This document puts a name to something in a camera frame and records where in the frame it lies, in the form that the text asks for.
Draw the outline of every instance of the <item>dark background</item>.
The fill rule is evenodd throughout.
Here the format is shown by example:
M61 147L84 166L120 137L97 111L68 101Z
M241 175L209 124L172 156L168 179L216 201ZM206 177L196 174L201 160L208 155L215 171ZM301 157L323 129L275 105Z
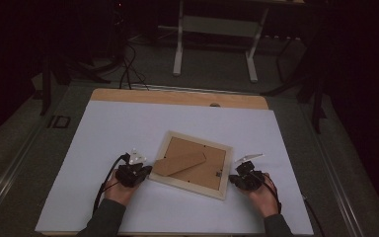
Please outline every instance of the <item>dark background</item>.
M153 26L177 23L178 1L133 2L137 7L129 6L127 15L149 38L156 35ZM98 12L87 18L94 21L81 22L78 14L92 15L84 6L92 1L0 1L0 124L34 93L30 80L41 72L45 39L58 41L55 47L77 60L104 51L98 47L107 43L108 30L94 31L92 26L111 21L99 14L110 6L103 3L106 7L94 6ZM379 194L379 1L342 1L336 6L341 9L330 14L321 38L322 45L334 50L325 92ZM324 57L324 51L314 50L311 58Z

